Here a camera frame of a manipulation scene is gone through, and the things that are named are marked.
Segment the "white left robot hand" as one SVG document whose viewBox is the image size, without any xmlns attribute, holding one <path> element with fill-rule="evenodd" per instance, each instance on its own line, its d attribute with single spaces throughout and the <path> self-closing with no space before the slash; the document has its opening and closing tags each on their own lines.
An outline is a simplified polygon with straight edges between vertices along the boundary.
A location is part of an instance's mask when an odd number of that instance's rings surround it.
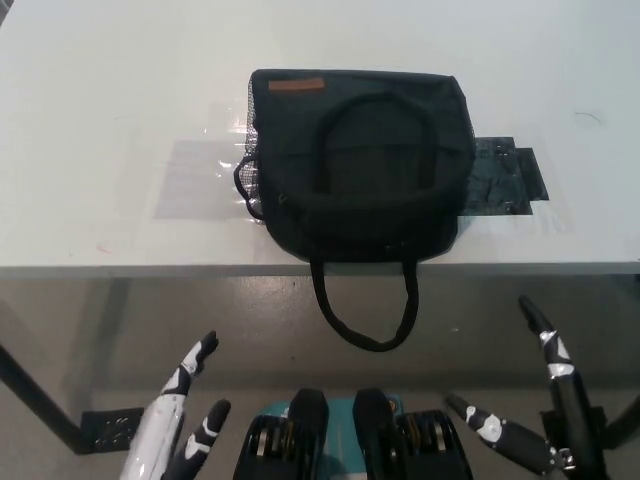
<svg viewBox="0 0 640 480">
<path fill-rule="evenodd" d="M 120 473 L 122 479 L 194 479 L 205 464 L 230 413 L 231 403 L 218 400 L 182 447 L 186 400 L 191 385 L 219 340 L 208 332 L 190 349 L 160 394 L 144 410 Z"/>
</svg>

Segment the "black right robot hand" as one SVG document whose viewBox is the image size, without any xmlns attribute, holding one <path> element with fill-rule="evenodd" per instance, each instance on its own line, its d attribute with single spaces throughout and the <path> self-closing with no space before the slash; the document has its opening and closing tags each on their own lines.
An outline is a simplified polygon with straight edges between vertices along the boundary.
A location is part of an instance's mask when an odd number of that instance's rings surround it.
<svg viewBox="0 0 640 480">
<path fill-rule="evenodd" d="M 570 479 L 606 479 L 603 448 L 582 377 L 558 330 L 543 312 L 524 295 L 518 303 L 544 355 L 561 441 L 545 439 L 456 394 L 447 395 L 445 402 L 485 446 L 531 473 L 544 476 L 557 470 Z"/>
</svg>

